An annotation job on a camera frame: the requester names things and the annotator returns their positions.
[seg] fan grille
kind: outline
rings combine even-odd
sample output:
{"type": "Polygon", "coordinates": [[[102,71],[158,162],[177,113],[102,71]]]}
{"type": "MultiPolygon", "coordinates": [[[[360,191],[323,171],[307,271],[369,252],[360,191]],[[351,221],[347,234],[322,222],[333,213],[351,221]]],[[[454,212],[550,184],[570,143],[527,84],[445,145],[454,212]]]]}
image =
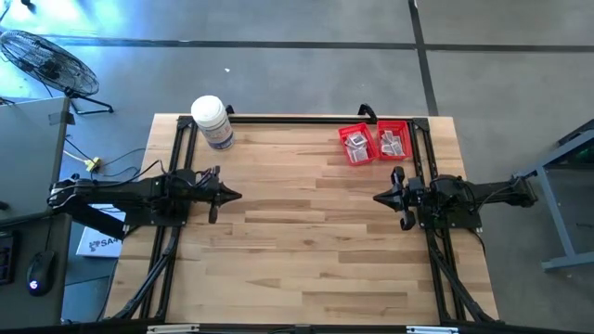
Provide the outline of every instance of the fan grille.
{"type": "Polygon", "coordinates": [[[24,31],[8,31],[0,36],[5,57],[33,78],[65,92],[91,96],[99,90],[96,75],[70,52],[44,38],[24,31]]]}

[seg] butcher block tabletop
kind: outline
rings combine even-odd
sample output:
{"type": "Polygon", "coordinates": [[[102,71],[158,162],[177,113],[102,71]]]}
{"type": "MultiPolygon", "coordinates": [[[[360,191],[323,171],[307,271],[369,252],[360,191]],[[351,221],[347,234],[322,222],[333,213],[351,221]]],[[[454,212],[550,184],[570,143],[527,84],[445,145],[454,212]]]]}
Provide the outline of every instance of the butcher block tabletop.
{"type": "MultiPolygon", "coordinates": [[[[179,116],[155,115],[143,169],[169,161],[179,116]]],[[[429,123],[439,173],[465,177],[452,118],[429,123]]],[[[424,232],[417,226],[402,231],[400,213],[372,200],[392,186],[395,165],[415,176],[412,159],[349,166],[337,131],[344,126],[237,123],[235,145],[224,151],[199,135],[192,169],[220,165],[221,180],[243,198],[223,205],[214,225],[207,204],[192,205],[168,323],[438,324],[424,232]]],[[[160,173],[153,168],[145,176],[160,173]]],[[[141,227],[123,242],[106,316],[121,310],[144,281],[155,230],[141,227]]],[[[460,280],[497,317],[481,244],[466,230],[451,235],[460,280]]],[[[160,291],[161,279],[151,311],[160,291]]],[[[445,294],[453,314],[448,285],[445,294]]]]}

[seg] concrete floor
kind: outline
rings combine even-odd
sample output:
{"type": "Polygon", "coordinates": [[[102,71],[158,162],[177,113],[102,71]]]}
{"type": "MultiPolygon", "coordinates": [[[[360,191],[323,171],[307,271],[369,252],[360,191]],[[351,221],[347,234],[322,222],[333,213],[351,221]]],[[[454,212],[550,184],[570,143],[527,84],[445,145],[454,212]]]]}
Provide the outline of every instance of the concrete floor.
{"type": "MultiPolygon", "coordinates": [[[[37,2],[35,15],[15,2],[0,25],[151,40],[415,41],[407,0],[37,2]]],[[[418,6],[426,43],[594,45],[594,3],[588,0],[419,0],[418,6]]],[[[77,117],[70,129],[83,151],[106,160],[143,147],[154,113],[189,112],[205,94],[220,96],[237,112],[351,114],[368,102],[380,114],[428,114],[414,50],[66,48],[97,74],[96,98],[116,109],[113,115],[77,117]]],[[[592,53],[436,51],[427,59],[439,114],[455,118],[472,181],[509,177],[594,115],[592,53]]],[[[9,63],[0,63],[0,78],[0,96],[47,97],[42,85],[9,63]]],[[[138,165],[141,155],[109,173],[138,165]]],[[[64,175],[80,170],[65,158],[64,175]]],[[[594,265],[550,274],[540,269],[542,260],[562,255],[547,208],[541,202],[532,209],[495,205],[482,213],[501,319],[592,331],[594,265]]],[[[73,243],[80,236],[76,228],[73,243]]],[[[65,318],[97,317],[106,279],[75,283],[108,275],[112,262],[89,261],[71,256],[65,318]],[[85,304],[81,295],[88,296],[85,304]]]]}

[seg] red plastic tray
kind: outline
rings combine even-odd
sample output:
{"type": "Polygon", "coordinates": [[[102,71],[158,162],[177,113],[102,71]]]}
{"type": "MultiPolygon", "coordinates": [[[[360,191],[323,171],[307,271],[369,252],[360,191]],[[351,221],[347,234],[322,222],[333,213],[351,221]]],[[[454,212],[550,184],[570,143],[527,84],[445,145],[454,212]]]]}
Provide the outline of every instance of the red plastic tray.
{"type": "Polygon", "coordinates": [[[378,121],[378,146],[380,149],[378,153],[380,160],[401,161],[412,157],[412,147],[410,146],[410,133],[408,132],[408,125],[405,121],[378,121]],[[392,131],[394,135],[400,136],[402,143],[402,150],[405,152],[404,156],[390,156],[381,152],[381,135],[388,130],[392,131]]]}
{"type": "Polygon", "coordinates": [[[371,135],[371,132],[369,131],[367,124],[359,123],[359,124],[356,124],[353,126],[348,126],[345,128],[338,129],[338,135],[341,138],[341,145],[342,145],[342,149],[344,149],[344,155],[346,156],[346,159],[349,161],[349,164],[351,166],[357,166],[357,165],[361,165],[364,163],[370,163],[378,158],[378,155],[379,155],[378,148],[375,146],[375,140],[373,140],[373,136],[371,135]],[[349,153],[346,150],[346,145],[344,144],[344,141],[346,140],[346,137],[349,134],[357,133],[357,132],[360,132],[361,134],[363,134],[368,141],[368,157],[369,157],[369,159],[364,160],[364,161],[359,161],[359,162],[352,162],[351,158],[349,157],[349,153]]]}

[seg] computer mouse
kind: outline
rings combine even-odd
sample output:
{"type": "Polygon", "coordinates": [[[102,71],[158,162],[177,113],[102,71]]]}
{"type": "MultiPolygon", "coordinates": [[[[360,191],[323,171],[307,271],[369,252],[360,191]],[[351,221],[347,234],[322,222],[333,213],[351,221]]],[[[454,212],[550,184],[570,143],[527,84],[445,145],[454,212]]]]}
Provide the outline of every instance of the computer mouse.
{"type": "Polygon", "coordinates": [[[27,290],[32,296],[43,296],[52,289],[55,255],[52,250],[44,250],[31,259],[27,270],[27,290]]]}

